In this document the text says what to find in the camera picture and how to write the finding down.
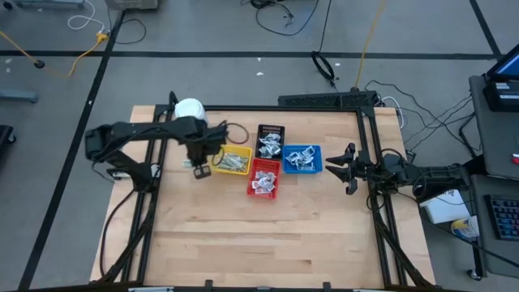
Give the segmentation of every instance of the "black aluminum frame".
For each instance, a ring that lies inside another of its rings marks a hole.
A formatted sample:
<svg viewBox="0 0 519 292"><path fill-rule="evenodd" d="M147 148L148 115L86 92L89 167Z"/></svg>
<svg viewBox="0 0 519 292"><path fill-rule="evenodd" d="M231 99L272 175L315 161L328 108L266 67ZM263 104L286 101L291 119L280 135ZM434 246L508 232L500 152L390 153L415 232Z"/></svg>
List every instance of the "black aluminum frame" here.
<svg viewBox="0 0 519 292"><path fill-rule="evenodd" d="M331 107L304 107L304 106L277 106L277 105L273 105L273 106L268 106L268 105L261 105L261 106L255 106L255 105L206 105L204 108L207 111L215 111L215 110L223 111L224 110L224 111L282 111L282 112L295 111L295 112L349 112L349 113L355 113L357 115L358 131L359 131L359 135L360 135L362 149L368 149L367 133L366 133L366 128L365 128L364 119L363 119L363 117L365 116L365 117L367 117L367 119L370 123L370 129L371 129L371 135L372 135L372 139L373 139L373 143L374 143L375 153L377 153L376 159L378 161L381 158L380 157L380 153L381 153L380 139L379 139L379 133L378 133L377 125L376 125L375 111L374 111L374 108L370 107L370 106L356 107L356 108L341 108L339 106L337 108L331 108ZM168 109L168 105L156 105L155 112L153 115L153 121L158 122L161 115L167 109ZM168 114L166 115L166 120L170 120L170 119L171 119L171 112L168 111ZM154 144L155 144L155 141L150 141L148 143L148 148L146 150L146 157L145 157L145 161L148 163L151 162L151 160L152 160L153 149L155 147ZM161 150L160 150L160 154L159 154L159 158L158 158L158 162L157 162L157 164L159 165L160 168L162 168L162 166L164 165L166 147L167 147L167 140L162 140L161 141ZM370 182L368 182L368 190L369 190L369 195L371 197L371 206L373 206L373 208L371 208L371 211L372 211L373 217L375 218L375 215L379 212L379 210L378 210L379 205L378 205L378 201L376 199L376 195L374 193L375 192L374 185L371 184ZM156 204L154 204L154 203L157 202L158 191L154 192L151 195L150 205L156 206ZM141 193L139 193L139 196L137 198L137 204L135 205L133 222L131 225L130 238L132 238L135 235L135 232L137 231L137 229L139 227L139 219L141 218L141 214L143 212L145 196L146 196L146 193L141 192ZM394 213L392 210L392 202L391 202L390 195L385 194L384 201L385 201L384 210L386 212L388 228L389 228L389 231L391 232L391 235L396 239L396 241L398 243L397 225L396 225ZM155 209L151 210L151 212L152 212L152 214L151 214L152 217L155 217ZM152 226L149 229L149 231L146 233L146 235L143 239L142 247L141 247L142 248L141 257L139 259L139 265L137 268L138 273L137 273L137 279L136 279L136 282L138 282L138 283L144 283L146 267L148 264L148 253L149 253L149 248L150 248L151 236L152 236ZM378 249L379 258L380 258L380 270L382 273L382 279L383 279L384 287L387 288L392 285L391 273L389 271L388 255L387 255L387 252L385 249L384 238L381 235L381 233L377 230L376 227L375 227L375 236L376 236L377 249ZM132 257L130 257L127 264L123 268L122 281L129 281L129 275L130 275L131 264L132 264L131 259L132 259ZM407 286L405 271L401 265L400 260L396 257L395 257L395 265L397 268L398 286ZM233 290L245 291L247 289L235 288ZM295 291L295 290L306 291L306 289L288 289L288 290L290 290L290 291Z"/></svg>

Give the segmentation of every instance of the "computer screen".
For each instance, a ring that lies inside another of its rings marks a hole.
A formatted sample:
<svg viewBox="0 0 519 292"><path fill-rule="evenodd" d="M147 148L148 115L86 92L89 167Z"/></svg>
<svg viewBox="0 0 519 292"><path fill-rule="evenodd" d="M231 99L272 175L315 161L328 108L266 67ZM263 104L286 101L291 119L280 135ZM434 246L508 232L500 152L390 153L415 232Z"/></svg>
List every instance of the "computer screen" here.
<svg viewBox="0 0 519 292"><path fill-rule="evenodd" d="M519 53L513 58L510 58L508 62L503 64L497 71L497 74L507 76L519 76Z"/></svg>

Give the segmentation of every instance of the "blue bin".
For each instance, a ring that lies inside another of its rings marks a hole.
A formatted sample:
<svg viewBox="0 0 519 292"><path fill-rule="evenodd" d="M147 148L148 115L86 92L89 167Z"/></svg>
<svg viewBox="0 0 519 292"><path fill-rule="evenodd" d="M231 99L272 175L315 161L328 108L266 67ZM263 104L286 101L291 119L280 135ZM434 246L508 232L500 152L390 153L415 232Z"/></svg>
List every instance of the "blue bin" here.
<svg viewBox="0 0 519 292"><path fill-rule="evenodd" d="M290 164L285 157L292 152L303 152L306 148L312 146L315 150L314 163L315 170L298 170L295 165ZM323 159L321 158L321 147L319 145L285 145L283 146L283 171L286 174L317 174L323 171Z"/></svg>

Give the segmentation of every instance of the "gray floor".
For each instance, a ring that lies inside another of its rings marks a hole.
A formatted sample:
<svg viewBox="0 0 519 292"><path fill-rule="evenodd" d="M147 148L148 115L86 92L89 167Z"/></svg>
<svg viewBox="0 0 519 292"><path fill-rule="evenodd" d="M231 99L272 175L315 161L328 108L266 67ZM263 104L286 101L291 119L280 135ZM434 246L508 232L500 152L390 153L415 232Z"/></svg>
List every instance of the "gray floor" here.
<svg viewBox="0 0 519 292"><path fill-rule="evenodd" d="M108 25L102 0L92 0L97 18ZM287 2L300 24L310 13L312 0ZM357 53L362 50L376 0L335 0L324 39L325 52ZM478 0L502 52L517 42L519 2ZM116 45L115 50L150 51L302 51L319 48L328 1L321 1L314 17L299 35L277 36L257 26L252 7L239 0L177 0L163 3L156 12L132 12L126 19L141 19L148 28L146 39L135 45ZM282 12L273 9L260 16L265 23L283 28ZM0 29L25 49L85 50L99 30L89 24L74 32L66 20L89 11L37 7L11 12L0 10ZM120 41L140 36L141 28L127 24ZM12 49L0 41L0 50ZM370 52L489 54L490 47L467 1L388 1L373 36ZM43 58L49 67L66 71L73 58ZM67 155L100 58L81 61L74 78L59 79L36 70L21 57L0 58L0 88L33 90L40 102L20 104L0 101L0 124L16 128L18 141L2 162L0 175L0 290L16 289L41 226L62 164ZM337 87L347 91L358 69L358 59L330 59ZM468 96L468 78L486 71L495 61L367 59L361 86L371 79L394 83L414 94L418 102L440 114ZM398 99L416 110L406 96L393 88L372 84L383 97ZM194 97L205 104L275 105L285 94L332 92L309 58L111 58L93 107L88 127L125 121L135 104L165 103L174 90L183 99ZM454 115L470 114L472 105ZM418 117L405 113L404 138L422 127ZM457 132L457 124L451 129ZM475 122L466 133L478 145ZM412 148L428 132L415 136ZM464 162L467 151L445 130L438 130L415 151L418 165ZM101 234L111 185L92 173L81 147L66 185L49 240L36 271L33 288L86 283ZM454 238L425 226L427 244L437 282L450 289L515 290L517 279L490 275L471 281L465 270L473 268L471 249Z"/></svg>

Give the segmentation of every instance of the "wooden table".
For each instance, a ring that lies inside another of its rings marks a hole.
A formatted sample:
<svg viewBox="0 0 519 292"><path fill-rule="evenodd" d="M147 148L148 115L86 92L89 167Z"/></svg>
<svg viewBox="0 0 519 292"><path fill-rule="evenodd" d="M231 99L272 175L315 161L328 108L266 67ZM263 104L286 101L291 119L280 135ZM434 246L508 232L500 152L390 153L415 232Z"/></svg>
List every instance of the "wooden table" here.
<svg viewBox="0 0 519 292"><path fill-rule="evenodd" d="M131 121L152 121L153 110L153 106L136 106ZM395 110L375 112L382 148L403 153ZM352 113L209 111L208 118L211 124L226 119L245 126L251 133L247 142L251 148L258 124L267 123L285 126L285 144L319 144L323 158L341 155L350 142L360 149ZM367 120L365 124L372 147ZM239 135L238 128L229 130ZM147 142L132 142L124 152L143 161L146 147ZM346 195L346 185L326 170L315 175L282 174L277 199L266 200L247 196L247 176L213 173L197 181L191 170L182 167L185 159L185 147L171 140L145 285L203 286L212 279L214 286L228 287L318 288L324 281L333 288L384 287L375 227L365 205L367 185L362 180L354 195ZM129 180L115 183L107 216L131 186ZM109 226L106 268L127 244L135 198L118 210ZM423 276L435 282L416 203L401 195L394 195L392 201L402 249ZM386 247L392 282L397 283L392 252ZM135 253L131 279L139 254ZM98 260L99 252L92 279L100 277Z"/></svg>

